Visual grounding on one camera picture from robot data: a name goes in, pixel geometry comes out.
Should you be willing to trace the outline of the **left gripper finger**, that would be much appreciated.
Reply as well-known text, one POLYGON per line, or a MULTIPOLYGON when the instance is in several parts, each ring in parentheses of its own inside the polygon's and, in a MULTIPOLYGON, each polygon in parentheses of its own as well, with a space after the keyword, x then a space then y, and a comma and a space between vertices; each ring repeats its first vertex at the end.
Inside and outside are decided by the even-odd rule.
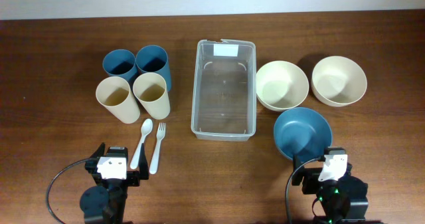
POLYGON ((139 151, 139 179, 148 180, 149 179, 149 165, 145 155, 145 144, 142 143, 139 151))
POLYGON ((97 150, 90 157, 92 159, 99 159, 100 157, 104 155, 105 147, 106 147, 105 143, 102 142, 97 148, 97 150))

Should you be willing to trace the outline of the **blue bowl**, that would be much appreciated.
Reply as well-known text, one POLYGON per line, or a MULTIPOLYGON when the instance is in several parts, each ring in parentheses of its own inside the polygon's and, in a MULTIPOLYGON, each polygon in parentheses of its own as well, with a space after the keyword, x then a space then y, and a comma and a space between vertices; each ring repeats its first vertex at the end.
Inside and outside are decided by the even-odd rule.
POLYGON ((277 149, 289 160, 296 157, 306 162, 318 158, 333 143, 328 121, 309 108, 292 108, 280 114, 273 133, 277 149))

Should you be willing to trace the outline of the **cream bowl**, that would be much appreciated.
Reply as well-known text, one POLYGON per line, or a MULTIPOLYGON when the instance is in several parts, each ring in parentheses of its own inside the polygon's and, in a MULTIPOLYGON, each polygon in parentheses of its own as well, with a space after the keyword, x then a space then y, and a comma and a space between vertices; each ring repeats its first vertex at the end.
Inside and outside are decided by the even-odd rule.
POLYGON ((343 107, 359 101, 365 95, 367 77, 355 61, 343 56, 329 56, 314 66, 311 87, 320 102, 343 107))
POLYGON ((297 65, 282 60, 264 64, 256 73, 256 95, 269 110, 283 112, 299 106, 309 93, 309 81, 297 65))

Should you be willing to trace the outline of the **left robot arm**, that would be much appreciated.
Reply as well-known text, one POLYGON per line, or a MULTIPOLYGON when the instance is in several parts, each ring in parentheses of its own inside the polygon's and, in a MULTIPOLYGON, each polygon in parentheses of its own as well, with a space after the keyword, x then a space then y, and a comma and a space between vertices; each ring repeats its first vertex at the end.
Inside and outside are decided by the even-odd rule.
POLYGON ((80 208, 85 223, 122 223, 129 187, 140 186, 149 179, 149 166, 144 147, 136 150, 139 155, 138 170, 128 171, 128 149, 106 148, 104 143, 85 163, 86 171, 96 185, 87 189, 80 198, 80 208))

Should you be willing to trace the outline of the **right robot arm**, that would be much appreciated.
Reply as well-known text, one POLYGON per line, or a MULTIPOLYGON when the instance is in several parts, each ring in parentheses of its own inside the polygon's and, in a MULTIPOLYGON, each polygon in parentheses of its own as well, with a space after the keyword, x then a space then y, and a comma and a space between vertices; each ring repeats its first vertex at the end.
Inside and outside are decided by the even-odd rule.
POLYGON ((314 195, 324 216, 313 215, 314 223, 364 223, 369 202, 368 184, 351 175, 352 165, 343 148, 327 147, 324 154, 308 161, 293 158, 291 185, 301 185, 304 195, 314 195))

